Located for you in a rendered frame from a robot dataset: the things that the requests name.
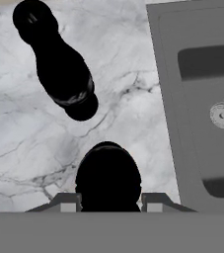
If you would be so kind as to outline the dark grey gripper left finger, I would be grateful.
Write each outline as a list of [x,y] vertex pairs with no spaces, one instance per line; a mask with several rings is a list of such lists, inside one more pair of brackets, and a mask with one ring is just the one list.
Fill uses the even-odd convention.
[[29,210],[29,212],[80,212],[81,195],[76,193],[59,193],[49,203]]

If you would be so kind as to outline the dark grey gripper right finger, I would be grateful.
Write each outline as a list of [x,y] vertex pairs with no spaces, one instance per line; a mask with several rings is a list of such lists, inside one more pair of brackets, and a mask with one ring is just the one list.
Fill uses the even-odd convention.
[[185,206],[174,203],[166,193],[142,193],[142,212],[194,212]]

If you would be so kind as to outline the large black bottle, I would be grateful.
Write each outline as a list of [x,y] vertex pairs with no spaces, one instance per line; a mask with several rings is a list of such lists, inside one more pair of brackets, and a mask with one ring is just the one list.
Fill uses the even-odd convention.
[[38,80],[52,101],[75,121],[92,118],[99,101],[91,71],[60,35],[50,8],[41,0],[23,0],[14,9],[13,24],[34,51]]
[[141,176],[132,156],[103,141],[82,159],[75,179],[84,212],[140,212]]

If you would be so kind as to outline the grey sink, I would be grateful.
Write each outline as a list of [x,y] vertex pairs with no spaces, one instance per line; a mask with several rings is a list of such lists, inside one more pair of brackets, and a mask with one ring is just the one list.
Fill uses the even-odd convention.
[[224,0],[146,9],[181,202],[224,213]]

